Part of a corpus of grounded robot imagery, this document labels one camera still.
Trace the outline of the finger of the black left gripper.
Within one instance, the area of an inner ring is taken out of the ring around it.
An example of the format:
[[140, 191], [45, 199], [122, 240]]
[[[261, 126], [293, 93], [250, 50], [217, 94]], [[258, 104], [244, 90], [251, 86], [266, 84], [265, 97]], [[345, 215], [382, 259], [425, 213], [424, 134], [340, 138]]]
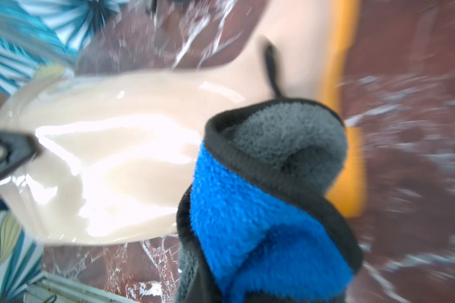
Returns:
[[0, 131], [0, 180], [11, 174], [38, 152], [32, 135]]

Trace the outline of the beige rubber boot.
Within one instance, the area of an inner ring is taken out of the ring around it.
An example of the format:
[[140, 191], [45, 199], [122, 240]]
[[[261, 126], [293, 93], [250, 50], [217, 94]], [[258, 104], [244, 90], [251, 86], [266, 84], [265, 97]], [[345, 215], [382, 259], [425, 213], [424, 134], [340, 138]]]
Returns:
[[0, 181], [25, 232], [48, 245], [112, 245], [176, 230], [204, 126], [272, 98], [263, 51], [289, 97], [340, 111], [358, 1], [132, 1], [82, 51], [0, 108], [0, 131], [37, 155]]

